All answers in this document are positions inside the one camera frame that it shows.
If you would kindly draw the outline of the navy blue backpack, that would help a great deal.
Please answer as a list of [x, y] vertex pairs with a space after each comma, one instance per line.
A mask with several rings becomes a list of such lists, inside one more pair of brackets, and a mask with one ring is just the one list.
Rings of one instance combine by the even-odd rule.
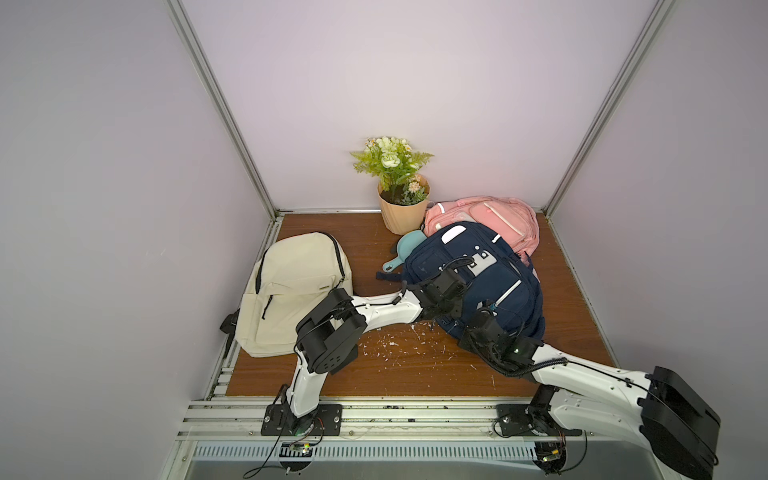
[[482, 223], [458, 221], [436, 231], [406, 257], [401, 272], [379, 271], [376, 278], [416, 284], [444, 268], [466, 283], [462, 314], [436, 319], [447, 334], [460, 339], [475, 311], [487, 306], [503, 331], [543, 338], [543, 293], [534, 267], [526, 264], [499, 233]]

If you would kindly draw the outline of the cream white backpack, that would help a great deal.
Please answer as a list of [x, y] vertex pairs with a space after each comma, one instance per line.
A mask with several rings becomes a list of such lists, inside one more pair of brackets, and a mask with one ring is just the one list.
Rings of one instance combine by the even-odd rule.
[[239, 308], [220, 330], [254, 358], [289, 355], [298, 323], [335, 288], [353, 293], [350, 263], [332, 235], [279, 240], [256, 262]]

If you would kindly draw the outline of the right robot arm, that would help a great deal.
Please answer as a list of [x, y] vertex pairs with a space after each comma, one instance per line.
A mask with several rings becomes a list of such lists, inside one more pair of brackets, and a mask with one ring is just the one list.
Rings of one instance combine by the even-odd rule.
[[503, 435], [596, 433], [649, 450], [682, 477], [712, 478], [721, 421], [676, 372], [623, 370], [567, 354], [524, 327], [503, 329], [487, 306], [468, 318], [459, 344], [496, 372], [537, 386], [528, 405], [499, 408]]

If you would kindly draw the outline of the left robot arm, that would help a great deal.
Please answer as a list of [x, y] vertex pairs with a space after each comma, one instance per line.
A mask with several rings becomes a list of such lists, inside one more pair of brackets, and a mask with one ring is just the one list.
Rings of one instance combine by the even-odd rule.
[[328, 375], [351, 363], [366, 333], [460, 313], [467, 283], [459, 269], [472, 266], [468, 257], [452, 260], [438, 273], [416, 284], [404, 282], [394, 293], [362, 297], [339, 287], [296, 326], [296, 370], [281, 401], [294, 421], [315, 414]]

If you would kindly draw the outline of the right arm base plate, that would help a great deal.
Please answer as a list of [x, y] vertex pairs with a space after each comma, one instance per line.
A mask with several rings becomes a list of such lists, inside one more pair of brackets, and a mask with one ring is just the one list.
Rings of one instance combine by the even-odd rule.
[[503, 438], [528, 437], [578, 437], [579, 429], [566, 429], [558, 424], [546, 407], [524, 404], [499, 404], [493, 421], [494, 433]]

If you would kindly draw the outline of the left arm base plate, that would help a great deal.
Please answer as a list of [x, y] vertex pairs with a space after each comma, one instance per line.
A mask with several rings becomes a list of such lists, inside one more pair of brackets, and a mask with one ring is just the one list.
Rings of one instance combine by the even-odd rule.
[[260, 434], [276, 436], [339, 436], [343, 418], [341, 404], [321, 403], [314, 411], [297, 417], [287, 404], [274, 404], [267, 407]]

